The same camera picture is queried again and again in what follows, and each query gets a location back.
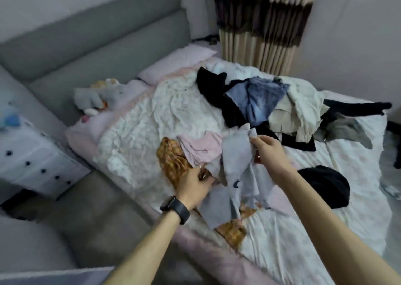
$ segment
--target white dresser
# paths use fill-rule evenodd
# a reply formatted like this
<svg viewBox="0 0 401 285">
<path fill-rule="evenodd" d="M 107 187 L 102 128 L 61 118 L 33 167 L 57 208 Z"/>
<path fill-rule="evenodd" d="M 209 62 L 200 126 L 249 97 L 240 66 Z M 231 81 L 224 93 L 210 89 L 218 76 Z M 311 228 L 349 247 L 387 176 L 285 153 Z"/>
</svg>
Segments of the white dresser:
<svg viewBox="0 0 401 285">
<path fill-rule="evenodd" d="M 26 119 L 0 130 L 0 179 L 57 198 L 90 170 Z"/>
</svg>

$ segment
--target headboard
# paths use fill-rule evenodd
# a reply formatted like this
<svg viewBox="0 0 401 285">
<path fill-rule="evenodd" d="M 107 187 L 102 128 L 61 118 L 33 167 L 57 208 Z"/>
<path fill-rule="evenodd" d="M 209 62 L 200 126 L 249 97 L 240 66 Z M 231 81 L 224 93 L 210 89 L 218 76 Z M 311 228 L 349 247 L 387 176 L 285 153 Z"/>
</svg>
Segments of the headboard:
<svg viewBox="0 0 401 285">
<path fill-rule="evenodd" d="M 66 125 L 73 88 L 121 83 L 190 42 L 181 0 L 114 0 L 0 44 L 0 64 Z"/>
</svg>

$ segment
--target orange patterned garment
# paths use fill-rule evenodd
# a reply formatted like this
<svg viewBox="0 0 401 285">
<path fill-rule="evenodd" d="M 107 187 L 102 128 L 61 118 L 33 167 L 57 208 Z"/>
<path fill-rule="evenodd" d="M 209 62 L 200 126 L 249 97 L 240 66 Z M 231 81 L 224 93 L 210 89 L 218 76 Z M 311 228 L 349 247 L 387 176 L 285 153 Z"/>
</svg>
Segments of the orange patterned garment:
<svg viewBox="0 0 401 285">
<path fill-rule="evenodd" d="M 156 155 L 163 173 L 172 183 L 174 189 L 177 189 L 181 176 L 184 172 L 192 168 L 178 142 L 164 137 L 157 149 Z M 241 213 L 241 220 L 243 220 L 254 214 L 256 209 L 251 209 L 241 204 L 239 211 Z M 232 220 L 218 226 L 215 230 L 235 251 L 238 250 L 239 245 L 247 235 L 247 231 L 240 220 Z"/>
</svg>

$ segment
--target smartwatch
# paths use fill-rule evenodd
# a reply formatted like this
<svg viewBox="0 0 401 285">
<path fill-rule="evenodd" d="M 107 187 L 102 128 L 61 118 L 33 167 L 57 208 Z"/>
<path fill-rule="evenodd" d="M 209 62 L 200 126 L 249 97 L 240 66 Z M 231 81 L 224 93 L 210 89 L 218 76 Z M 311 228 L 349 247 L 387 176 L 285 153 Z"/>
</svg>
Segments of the smartwatch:
<svg viewBox="0 0 401 285">
<path fill-rule="evenodd" d="M 185 224 L 185 222 L 191 215 L 186 206 L 184 206 L 184 204 L 180 202 L 175 196 L 168 197 L 168 199 L 162 203 L 160 210 L 162 211 L 174 210 L 175 212 L 177 212 L 177 214 L 181 218 L 180 225 Z"/>
</svg>

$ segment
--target blanket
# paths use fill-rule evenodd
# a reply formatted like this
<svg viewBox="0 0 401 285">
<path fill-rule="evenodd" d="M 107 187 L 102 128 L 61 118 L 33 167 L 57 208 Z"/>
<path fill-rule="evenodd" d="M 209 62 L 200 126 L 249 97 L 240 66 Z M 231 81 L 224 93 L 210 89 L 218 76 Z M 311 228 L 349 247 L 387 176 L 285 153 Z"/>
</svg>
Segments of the blanket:
<svg viewBox="0 0 401 285">
<path fill-rule="evenodd" d="M 205 131 L 231 133 L 224 126 L 221 110 L 208 104 L 195 79 L 193 71 L 164 81 L 153 97 L 143 99 L 123 115 L 99 141 L 95 161 L 123 179 L 128 189 L 158 211 L 162 201 L 174 192 L 156 157 L 161 139 L 174 139 L 181 134 L 198 139 Z M 345 102 L 353 100 L 330 92 L 324 95 Z M 348 179 L 350 205 L 334 212 L 375 252 L 382 254 L 391 219 L 387 200 L 379 190 L 378 159 L 383 150 L 386 117 L 374 115 L 360 117 L 358 121 L 372 140 L 372 150 L 357 142 L 334 140 L 327 144 L 317 142 L 317 151 L 313 153 L 291 148 L 285 151 L 301 168 L 325 165 Z M 260 210 L 243 224 L 248 235 L 239 253 L 274 279 L 286 284 L 334 284 L 298 218 Z M 196 214 L 191 215 L 186 226 L 229 248 Z"/>
</svg>

